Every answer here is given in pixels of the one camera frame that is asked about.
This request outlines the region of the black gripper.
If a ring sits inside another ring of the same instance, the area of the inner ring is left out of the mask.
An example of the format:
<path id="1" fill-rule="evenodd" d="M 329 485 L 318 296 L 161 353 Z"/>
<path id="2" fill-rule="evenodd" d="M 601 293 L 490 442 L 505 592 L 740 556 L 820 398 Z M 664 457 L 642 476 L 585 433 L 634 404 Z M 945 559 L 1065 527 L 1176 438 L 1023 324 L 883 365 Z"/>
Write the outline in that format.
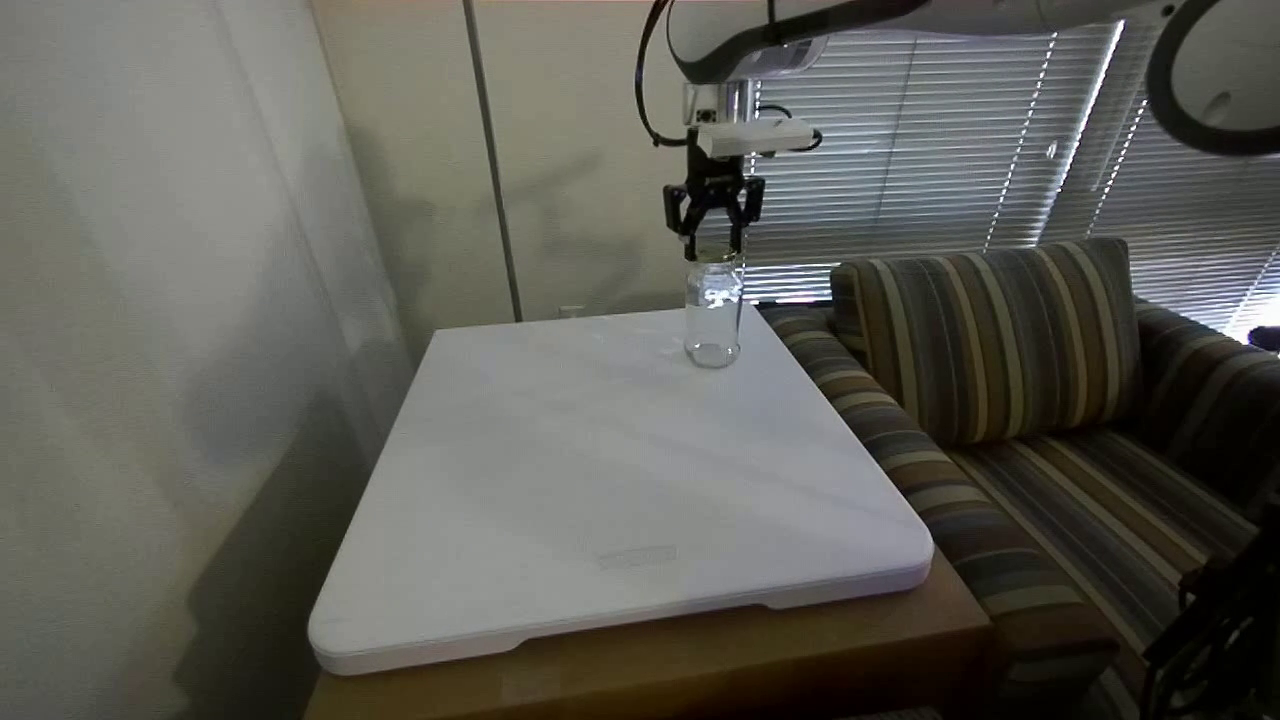
<path id="1" fill-rule="evenodd" d="M 684 140 L 684 181 L 664 188 L 664 223 L 684 235 L 684 259 L 698 259 L 706 210 L 728 214 L 728 252 L 740 256 L 761 209 L 765 181 L 747 176 L 740 155 L 706 155 L 696 136 Z"/>

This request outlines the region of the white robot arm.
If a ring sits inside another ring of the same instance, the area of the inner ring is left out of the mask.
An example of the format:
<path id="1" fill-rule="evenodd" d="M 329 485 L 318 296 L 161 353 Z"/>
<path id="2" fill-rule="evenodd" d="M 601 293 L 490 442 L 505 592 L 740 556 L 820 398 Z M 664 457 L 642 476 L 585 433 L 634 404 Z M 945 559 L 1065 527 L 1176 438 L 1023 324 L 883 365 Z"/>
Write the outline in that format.
<path id="1" fill-rule="evenodd" d="M 1144 0 L 651 0 L 631 65 L 634 117 L 647 117 L 642 65 L 651 31 L 691 87 L 732 87 L 798 67 L 823 34 L 850 27 L 913 27 L 950 34 L 1034 34 L 1117 21 Z M 1144 92 L 1159 129 L 1212 155 L 1275 155 L 1275 0 L 1173 0 L 1146 55 Z M 686 176 L 664 188 L 664 223 L 698 256 L 706 210 L 728 214 L 728 246 L 742 246 L 765 209 L 765 183 L 742 176 L 750 153 L 812 153 L 805 121 L 686 121 L 679 136 L 647 129 L 654 146 L 679 146 Z"/>

